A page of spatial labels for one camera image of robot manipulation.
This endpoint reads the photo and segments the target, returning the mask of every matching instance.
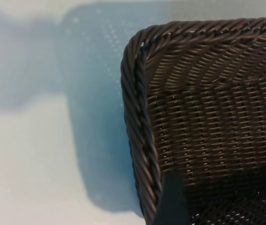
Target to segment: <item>dark object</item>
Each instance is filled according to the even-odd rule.
[[[183,180],[179,174],[163,176],[163,193],[153,225],[190,225]]]
[[[121,73],[146,223],[178,173],[192,224],[266,225],[266,18],[141,30]]]

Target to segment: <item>wicker basket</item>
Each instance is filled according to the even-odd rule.
[[[266,18],[151,26],[121,74],[146,223],[179,174],[191,224],[266,225]]]

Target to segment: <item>woven basket wall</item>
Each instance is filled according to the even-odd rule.
[[[151,26],[121,73],[146,223],[172,172],[193,224],[266,225],[266,18]]]

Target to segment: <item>white table surface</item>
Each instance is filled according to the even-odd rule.
[[[122,50],[152,24],[260,16],[265,0],[0,0],[0,225],[143,225]]]

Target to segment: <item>woven texture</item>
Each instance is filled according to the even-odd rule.
[[[266,18],[149,27],[121,72],[146,223],[176,172],[194,224],[266,225]]]

